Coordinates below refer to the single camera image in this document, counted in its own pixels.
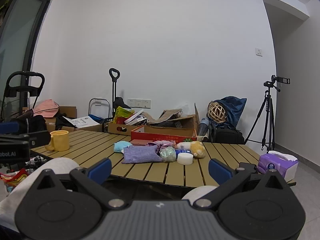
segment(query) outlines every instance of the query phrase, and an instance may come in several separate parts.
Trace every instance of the glass door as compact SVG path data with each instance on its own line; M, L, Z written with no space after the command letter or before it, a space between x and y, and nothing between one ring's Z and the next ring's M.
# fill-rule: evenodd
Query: glass door
M0 27L0 102L5 101L6 120L21 113L28 98L25 93L16 98L3 98L7 78L15 71L30 70L36 39L49 2L13 0L3 18ZM28 85L28 82L26 78L15 76L10 86Z

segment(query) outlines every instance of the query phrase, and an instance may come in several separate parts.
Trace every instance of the purple tissue box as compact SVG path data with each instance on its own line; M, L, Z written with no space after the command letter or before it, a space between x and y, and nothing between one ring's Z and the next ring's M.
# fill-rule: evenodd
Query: purple tissue box
M281 155L267 153L260 156L258 171L265 174L269 169L277 169L284 180L288 182L294 178L298 163L298 160L290 161Z

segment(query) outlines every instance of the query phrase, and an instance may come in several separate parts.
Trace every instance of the blue gripper pad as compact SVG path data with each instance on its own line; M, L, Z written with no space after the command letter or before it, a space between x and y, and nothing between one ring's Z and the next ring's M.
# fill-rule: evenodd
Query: blue gripper pad
M219 184L231 179L235 171L217 159L211 159L208 165L210 176Z
M104 158L87 169L87 176L89 179L92 179L101 185L110 176L111 169L111 160L109 158Z

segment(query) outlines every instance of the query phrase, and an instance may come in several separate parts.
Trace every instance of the wooden slatted table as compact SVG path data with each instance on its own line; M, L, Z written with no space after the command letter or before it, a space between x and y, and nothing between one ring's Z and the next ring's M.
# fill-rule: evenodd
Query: wooden slatted table
M122 164L123 154L113 152L113 144L130 140L130 136L78 130L70 133L70 149L67 151L52 152L44 147L33 150L51 158L73 159L84 168L89 168L108 157L112 162L111 175L184 187L218 186L208 171L208 163L212 158L233 169L239 167L239 162L257 165L259 160L259 155L245 145L204 143L205 157L194 158L191 165L181 165L177 162Z

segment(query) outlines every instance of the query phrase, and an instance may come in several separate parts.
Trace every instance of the yellow plush toy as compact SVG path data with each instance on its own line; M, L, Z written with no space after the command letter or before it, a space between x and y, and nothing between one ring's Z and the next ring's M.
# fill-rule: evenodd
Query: yellow plush toy
M194 141L191 142L190 150L194 157L196 158L203 158L205 153L205 148L202 142Z

